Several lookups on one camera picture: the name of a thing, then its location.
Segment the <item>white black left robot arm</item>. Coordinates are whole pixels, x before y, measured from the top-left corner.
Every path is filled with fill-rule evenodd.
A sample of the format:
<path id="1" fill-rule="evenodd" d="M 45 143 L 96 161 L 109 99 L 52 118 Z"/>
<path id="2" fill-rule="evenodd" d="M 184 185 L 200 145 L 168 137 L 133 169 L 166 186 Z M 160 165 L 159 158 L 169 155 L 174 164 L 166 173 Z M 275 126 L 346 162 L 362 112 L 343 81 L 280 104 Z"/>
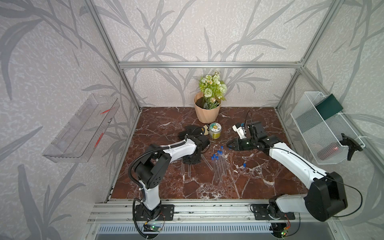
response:
<path id="1" fill-rule="evenodd" d="M 210 145 L 204 136 L 185 136 L 185 139 L 171 145 L 152 144 L 129 166 L 129 178 L 142 191 L 141 205 L 149 212 L 156 212 L 161 206 L 159 184 L 169 165 L 177 160 L 196 165 L 201 162 L 202 152 Z"/>

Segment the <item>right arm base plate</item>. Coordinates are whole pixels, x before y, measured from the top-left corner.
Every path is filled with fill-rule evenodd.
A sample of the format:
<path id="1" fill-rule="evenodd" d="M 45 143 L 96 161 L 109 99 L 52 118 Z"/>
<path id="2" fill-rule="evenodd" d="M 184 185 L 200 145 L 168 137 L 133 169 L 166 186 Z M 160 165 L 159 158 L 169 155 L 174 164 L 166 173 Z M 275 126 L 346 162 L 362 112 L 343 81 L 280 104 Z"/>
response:
<path id="1" fill-rule="evenodd" d="M 295 220 L 295 214 L 292 212 L 283 213 L 274 204 L 251 204 L 251 212 L 255 220 Z"/>

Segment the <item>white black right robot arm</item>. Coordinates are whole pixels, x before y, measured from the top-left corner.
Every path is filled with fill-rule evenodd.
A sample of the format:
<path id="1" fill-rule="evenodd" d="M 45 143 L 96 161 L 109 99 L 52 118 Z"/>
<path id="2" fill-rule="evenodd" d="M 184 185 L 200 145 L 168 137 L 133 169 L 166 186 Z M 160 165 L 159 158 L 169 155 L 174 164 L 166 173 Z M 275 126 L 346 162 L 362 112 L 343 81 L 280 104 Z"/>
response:
<path id="1" fill-rule="evenodd" d="M 324 222 L 348 207 L 344 181 L 339 174 L 328 173 L 303 159 L 278 137 L 269 136 L 261 122 L 238 123 L 233 130 L 239 136 L 227 142 L 229 149 L 262 151 L 285 166 L 308 189 L 307 194 L 269 199 L 268 206 L 261 207 L 259 212 L 274 220 L 279 220 L 285 213 L 304 213 Z"/>

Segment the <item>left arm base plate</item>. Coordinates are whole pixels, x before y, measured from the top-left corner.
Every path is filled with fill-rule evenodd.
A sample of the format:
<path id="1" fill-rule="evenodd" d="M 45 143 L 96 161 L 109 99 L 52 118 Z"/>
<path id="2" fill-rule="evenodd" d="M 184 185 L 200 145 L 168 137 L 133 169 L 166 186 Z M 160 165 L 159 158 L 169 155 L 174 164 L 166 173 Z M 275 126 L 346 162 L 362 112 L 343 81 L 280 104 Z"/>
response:
<path id="1" fill-rule="evenodd" d="M 149 210 L 143 203 L 136 205 L 133 211 L 137 221 L 165 220 L 172 221 L 174 218 L 175 206 L 160 204 L 153 210 Z"/>

